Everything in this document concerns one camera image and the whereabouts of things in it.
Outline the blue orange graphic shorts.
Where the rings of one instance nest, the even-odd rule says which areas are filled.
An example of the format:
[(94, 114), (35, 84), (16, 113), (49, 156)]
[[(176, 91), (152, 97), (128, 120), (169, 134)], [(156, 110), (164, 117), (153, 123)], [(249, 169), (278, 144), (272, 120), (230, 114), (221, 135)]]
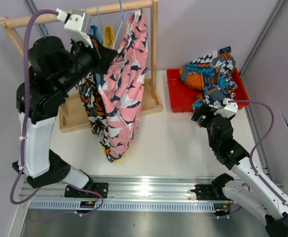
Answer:
[(179, 69), (179, 78), (186, 87), (198, 90), (193, 110), (207, 104), (219, 109), (225, 98), (234, 99), (237, 83), (232, 78), (236, 60), (230, 46), (199, 57)]

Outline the pink patterned shorts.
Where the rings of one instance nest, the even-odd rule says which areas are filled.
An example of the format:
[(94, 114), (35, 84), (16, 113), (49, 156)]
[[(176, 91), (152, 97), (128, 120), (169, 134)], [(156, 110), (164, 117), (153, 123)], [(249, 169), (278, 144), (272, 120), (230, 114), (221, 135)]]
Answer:
[(128, 18), (123, 41), (109, 67), (101, 77), (98, 91), (104, 102), (108, 124), (110, 162), (123, 157), (137, 135), (148, 71), (148, 29), (143, 9)]

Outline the blue hanger of pink shorts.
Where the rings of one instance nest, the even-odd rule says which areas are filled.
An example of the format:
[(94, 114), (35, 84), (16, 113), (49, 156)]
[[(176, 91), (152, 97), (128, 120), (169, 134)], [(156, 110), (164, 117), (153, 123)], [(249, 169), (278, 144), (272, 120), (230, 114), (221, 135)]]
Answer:
[(121, 0), (119, 0), (119, 5), (120, 5), (121, 21), (120, 21), (120, 25), (119, 25), (118, 30), (117, 30), (116, 35), (115, 35), (115, 40), (114, 40), (114, 44), (113, 44), (113, 49), (116, 49), (117, 40), (118, 40), (118, 37), (119, 37), (120, 30), (121, 30), (121, 28), (122, 28), (124, 19), (126, 18), (127, 15), (133, 15), (133, 12), (124, 12), (124, 11), (123, 11), (123, 4), (122, 4), (122, 1), (121, 1)]

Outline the light blue wire hanger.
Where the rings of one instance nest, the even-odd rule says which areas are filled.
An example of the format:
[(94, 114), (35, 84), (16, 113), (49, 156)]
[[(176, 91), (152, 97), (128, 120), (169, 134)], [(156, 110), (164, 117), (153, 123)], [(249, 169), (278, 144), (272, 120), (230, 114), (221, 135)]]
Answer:
[(35, 24), (35, 28), (41, 37), (49, 36), (49, 31), (45, 24)]

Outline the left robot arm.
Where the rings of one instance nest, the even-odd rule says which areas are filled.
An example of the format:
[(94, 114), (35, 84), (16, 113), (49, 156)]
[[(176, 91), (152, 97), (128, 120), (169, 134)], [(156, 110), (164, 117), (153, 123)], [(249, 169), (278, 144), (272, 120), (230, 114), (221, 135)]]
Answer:
[(92, 194), (93, 180), (83, 171), (66, 163), (50, 149), (51, 132), (58, 108), (65, 103), (68, 92), (88, 73), (105, 74), (118, 52), (91, 37), (93, 47), (73, 41), (67, 51), (55, 36), (37, 40), (29, 49), (29, 114), (25, 114), (25, 85), (16, 92), (19, 119), (26, 122), (24, 159), (12, 164), (15, 171), (27, 176), (32, 188), (58, 182), (75, 186), (83, 198)]

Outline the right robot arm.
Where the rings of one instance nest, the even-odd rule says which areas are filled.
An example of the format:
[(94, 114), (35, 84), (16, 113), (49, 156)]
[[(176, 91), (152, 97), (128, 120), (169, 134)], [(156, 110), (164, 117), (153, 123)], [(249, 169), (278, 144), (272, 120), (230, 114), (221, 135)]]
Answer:
[(248, 152), (233, 137), (232, 118), (238, 111), (238, 100), (225, 98), (215, 108), (203, 104), (194, 110), (193, 121), (206, 128), (208, 143), (216, 159), (236, 174), (236, 181), (224, 173), (212, 181), (211, 193), (216, 199), (231, 199), (256, 217), (270, 237), (288, 237), (288, 195), (253, 161), (254, 146)]

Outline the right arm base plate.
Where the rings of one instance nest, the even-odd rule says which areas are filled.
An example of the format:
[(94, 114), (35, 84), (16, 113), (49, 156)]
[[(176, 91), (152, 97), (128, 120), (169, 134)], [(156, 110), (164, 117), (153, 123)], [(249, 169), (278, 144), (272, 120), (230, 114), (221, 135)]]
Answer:
[(210, 184), (196, 184), (190, 190), (196, 195), (197, 200), (229, 200), (223, 194), (222, 188)]

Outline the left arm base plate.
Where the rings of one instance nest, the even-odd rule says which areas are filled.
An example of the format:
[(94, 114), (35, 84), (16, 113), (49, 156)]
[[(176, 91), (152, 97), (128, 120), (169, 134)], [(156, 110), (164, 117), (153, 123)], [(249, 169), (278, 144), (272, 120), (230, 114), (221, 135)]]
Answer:
[[(93, 183), (87, 184), (83, 189), (100, 194), (103, 198), (107, 198), (108, 190), (109, 190), (109, 183), (93, 182)], [(99, 198), (99, 196), (94, 193), (83, 192), (83, 191), (76, 190), (72, 187), (67, 187), (64, 193), (64, 197), (66, 198)]]

